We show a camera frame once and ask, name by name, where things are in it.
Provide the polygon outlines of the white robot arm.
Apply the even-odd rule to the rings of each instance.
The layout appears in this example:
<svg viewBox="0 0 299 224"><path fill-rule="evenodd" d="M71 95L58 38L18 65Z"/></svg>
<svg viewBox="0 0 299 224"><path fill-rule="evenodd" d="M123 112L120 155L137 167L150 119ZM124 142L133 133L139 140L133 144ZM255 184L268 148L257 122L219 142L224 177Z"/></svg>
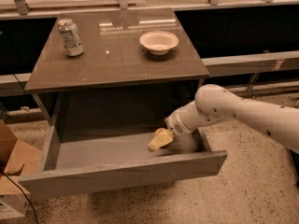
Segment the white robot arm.
<svg viewBox="0 0 299 224"><path fill-rule="evenodd" d="M148 150L165 147L180 136L226 119L235 119L285 148L299 152L298 108L241 98L213 84L199 88L193 101L164 120L166 127L155 132Z"/></svg>

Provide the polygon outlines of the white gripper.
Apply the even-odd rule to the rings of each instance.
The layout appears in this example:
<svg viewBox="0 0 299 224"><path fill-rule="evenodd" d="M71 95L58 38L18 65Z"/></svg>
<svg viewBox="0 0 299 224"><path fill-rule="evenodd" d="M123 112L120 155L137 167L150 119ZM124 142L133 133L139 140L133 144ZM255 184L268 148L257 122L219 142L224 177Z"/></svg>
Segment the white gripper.
<svg viewBox="0 0 299 224"><path fill-rule="evenodd" d="M155 151L169 145L174 140L174 136L192 133L199 127L199 121L199 113L196 107L181 107L175 110L164 119L167 129L159 134L154 133L154 137L147 146L148 151Z"/></svg>

